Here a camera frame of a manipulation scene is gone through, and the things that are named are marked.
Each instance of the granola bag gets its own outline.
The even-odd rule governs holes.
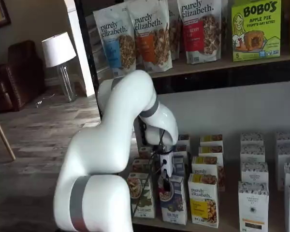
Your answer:
[[[93,14],[114,77],[124,76],[135,70],[134,30],[127,3],[94,11]]]
[[[179,58],[179,42],[181,36],[182,20],[179,15],[177,0],[168,0],[170,15],[170,49],[172,60]]]
[[[177,0],[188,64],[220,59],[221,0]]]
[[[172,58],[167,0],[130,1],[128,10],[146,71],[164,72],[170,69]]]

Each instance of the stool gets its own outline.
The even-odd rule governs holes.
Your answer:
[[[3,143],[4,143],[4,145],[5,145],[6,149],[8,150],[8,152],[9,152],[9,154],[10,154],[10,156],[11,156],[11,158],[12,158],[12,161],[14,161],[14,160],[16,159],[16,158],[15,158],[15,155],[14,155],[14,152],[12,151],[9,142],[8,142],[8,140],[7,140],[6,137],[5,137],[5,135],[4,135],[4,133],[3,133],[3,130],[2,130],[2,128],[1,128],[1,126],[0,126],[0,137],[1,137],[1,139],[2,139],[2,141],[3,141]]]

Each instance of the leather armchair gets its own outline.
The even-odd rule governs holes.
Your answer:
[[[19,111],[45,91],[44,67],[33,41],[8,48],[8,63],[0,65],[0,111]]]

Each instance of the upper shelf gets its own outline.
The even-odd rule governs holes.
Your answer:
[[[231,55],[228,55],[228,56],[222,55],[222,58],[217,61],[201,63],[201,64],[187,64],[185,54],[181,54],[181,57],[179,60],[173,61],[173,68],[162,73],[161,72],[151,73],[151,77],[158,78],[158,77],[182,75],[182,74],[189,74],[189,73],[200,73],[200,72],[205,72],[205,71],[228,69],[228,68],[235,68],[235,67],[249,66],[249,65],[256,65],[256,64],[273,63],[273,62],[280,62],[280,61],[287,61],[287,60],[290,60],[290,49],[288,49],[288,47],[282,48],[280,52],[280,57],[277,57],[277,58],[263,58],[263,59],[238,61],[238,62],[233,62]]]

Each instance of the white wall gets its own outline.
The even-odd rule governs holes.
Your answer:
[[[7,61],[10,45],[24,40],[33,40],[39,57],[43,59],[42,40],[61,32],[70,33],[64,0],[5,0],[5,4],[12,24],[0,28],[0,63]],[[77,72],[77,58],[71,65],[72,72]],[[46,75],[56,76],[56,69],[47,69]]]
[[[222,133],[226,159],[239,159],[239,135],[265,133],[266,158],[274,156],[274,131],[290,130],[290,82],[159,95],[174,113],[180,133]]]

